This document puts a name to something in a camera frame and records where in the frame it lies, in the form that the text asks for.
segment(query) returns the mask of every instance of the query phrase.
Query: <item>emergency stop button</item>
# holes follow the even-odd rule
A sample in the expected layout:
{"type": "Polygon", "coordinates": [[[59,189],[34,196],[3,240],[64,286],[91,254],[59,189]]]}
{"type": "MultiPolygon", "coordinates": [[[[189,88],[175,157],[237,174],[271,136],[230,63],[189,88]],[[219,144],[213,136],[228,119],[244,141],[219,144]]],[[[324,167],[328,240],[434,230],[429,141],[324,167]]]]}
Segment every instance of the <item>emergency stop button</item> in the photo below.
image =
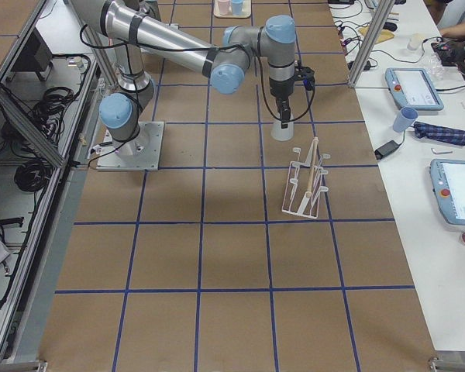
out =
{"type": "Polygon", "coordinates": [[[443,197],[443,198],[447,198],[451,195],[451,191],[448,190],[447,188],[444,188],[443,190],[441,190],[439,192],[439,194],[443,197]]]}

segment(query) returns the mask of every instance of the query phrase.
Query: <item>blue joint cap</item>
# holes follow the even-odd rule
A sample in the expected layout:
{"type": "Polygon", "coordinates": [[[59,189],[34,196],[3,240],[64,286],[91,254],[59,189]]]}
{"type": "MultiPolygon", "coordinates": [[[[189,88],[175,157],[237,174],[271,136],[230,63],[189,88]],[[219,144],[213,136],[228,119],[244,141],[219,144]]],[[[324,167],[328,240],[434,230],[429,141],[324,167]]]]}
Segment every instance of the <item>blue joint cap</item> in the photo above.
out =
{"type": "Polygon", "coordinates": [[[245,73],[235,64],[221,64],[210,74],[210,84],[223,95],[231,95],[245,80],[245,73]]]}
{"type": "Polygon", "coordinates": [[[238,26],[231,26],[224,31],[224,36],[222,37],[222,45],[228,45],[229,41],[231,40],[231,35],[233,34],[233,31],[237,29],[238,26]]]}
{"type": "Polygon", "coordinates": [[[121,93],[114,93],[100,102],[100,117],[110,129],[124,126],[133,113],[133,104],[129,98],[121,93]]]}
{"type": "Polygon", "coordinates": [[[265,32],[274,41],[291,44],[296,41],[295,21],[289,15],[275,15],[265,23],[265,32]]]}

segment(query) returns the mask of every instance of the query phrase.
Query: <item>tablet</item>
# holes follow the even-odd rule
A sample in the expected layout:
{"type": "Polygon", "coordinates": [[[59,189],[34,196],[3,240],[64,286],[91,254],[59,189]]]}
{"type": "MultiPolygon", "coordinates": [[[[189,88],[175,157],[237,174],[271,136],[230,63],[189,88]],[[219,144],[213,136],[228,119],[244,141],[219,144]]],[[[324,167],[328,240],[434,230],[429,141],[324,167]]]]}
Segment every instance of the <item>tablet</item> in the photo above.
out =
{"type": "Polygon", "coordinates": [[[399,108],[439,111],[444,108],[434,84],[423,68],[388,68],[385,79],[399,108]]]}
{"type": "Polygon", "coordinates": [[[446,221],[465,225],[465,161],[435,159],[430,174],[439,210],[446,221]]]}

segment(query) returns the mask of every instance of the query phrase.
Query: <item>metal base plate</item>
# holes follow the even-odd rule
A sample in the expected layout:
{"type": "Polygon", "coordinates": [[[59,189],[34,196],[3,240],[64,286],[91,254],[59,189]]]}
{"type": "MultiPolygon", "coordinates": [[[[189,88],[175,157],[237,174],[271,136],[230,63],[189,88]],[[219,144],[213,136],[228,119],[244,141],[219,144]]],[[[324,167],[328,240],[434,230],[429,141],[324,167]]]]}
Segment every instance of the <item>metal base plate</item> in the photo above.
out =
{"type": "MultiPolygon", "coordinates": [[[[150,143],[142,153],[135,157],[120,157],[117,153],[110,153],[113,146],[102,147],[100,155],[108,154],[98,159],[97,170],[100,171],[157,171],[162,147],[162,135],[164,134],[164,122],[140,122],[141,129],[150,136],[150,143]]],[[[112,141],[109,131],[105,134],[104,141],[112,141]]]]}

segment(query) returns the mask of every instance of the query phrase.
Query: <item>blue cup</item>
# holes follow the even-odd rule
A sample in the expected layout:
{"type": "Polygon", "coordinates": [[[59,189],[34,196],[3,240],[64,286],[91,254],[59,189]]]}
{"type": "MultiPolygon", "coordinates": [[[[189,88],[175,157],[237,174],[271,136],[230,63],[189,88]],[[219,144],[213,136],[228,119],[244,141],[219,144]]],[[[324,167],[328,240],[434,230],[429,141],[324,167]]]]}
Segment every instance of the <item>blue cup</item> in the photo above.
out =
{"type": "Polygon", "coordinates": [[[394,119],[393,130],[397,133],[403,132],[411,126],[419,117],[417,110],[411,107],[404,107],[396,115],[394,119]]]}
{"type": "Polygon", "coordinates": [[[243,13],[243,0],[231,0],[231,11],[233,16],[241,16],[243,13]]]}

